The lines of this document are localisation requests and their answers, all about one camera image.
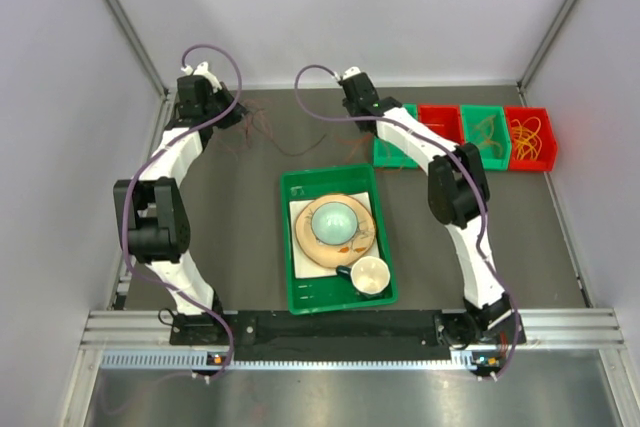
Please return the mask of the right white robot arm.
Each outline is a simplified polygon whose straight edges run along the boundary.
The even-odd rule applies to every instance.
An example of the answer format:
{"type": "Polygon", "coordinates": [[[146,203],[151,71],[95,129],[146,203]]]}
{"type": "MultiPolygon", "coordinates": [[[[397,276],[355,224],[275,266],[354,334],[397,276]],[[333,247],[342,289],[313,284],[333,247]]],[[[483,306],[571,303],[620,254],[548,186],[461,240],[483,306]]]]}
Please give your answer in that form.
{"type": "Polygon", "coordinates": [[[476,341],[515,340],[521,320],[497,275],[488,236],[490,192],[479,149],[456,144],[416,120],[403,104],[378,95],[357,67],[334,76],[358,126],[400,149],[427,175],[428,205],[445,226],[463,276],[467,331],[476,341]]]}

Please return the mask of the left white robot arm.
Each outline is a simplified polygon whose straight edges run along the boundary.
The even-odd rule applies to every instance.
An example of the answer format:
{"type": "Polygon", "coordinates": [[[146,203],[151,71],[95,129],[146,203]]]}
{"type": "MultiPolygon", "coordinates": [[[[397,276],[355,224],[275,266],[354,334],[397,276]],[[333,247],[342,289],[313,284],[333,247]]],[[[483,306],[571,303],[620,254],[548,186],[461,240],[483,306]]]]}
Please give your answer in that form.
{"type": "Polygon", "coordinates": [[[218,294],[190,253],[191,225],[181,184],[213,134],[240,123],[248,110],[210,70],[185,64],[177,100],[159,146],[131,179],[114,184],[119,238],[130,266],[148,268],[144,279],[163,286],[170,309],[171,343],[214,345],[230,340],[218,294]]]}

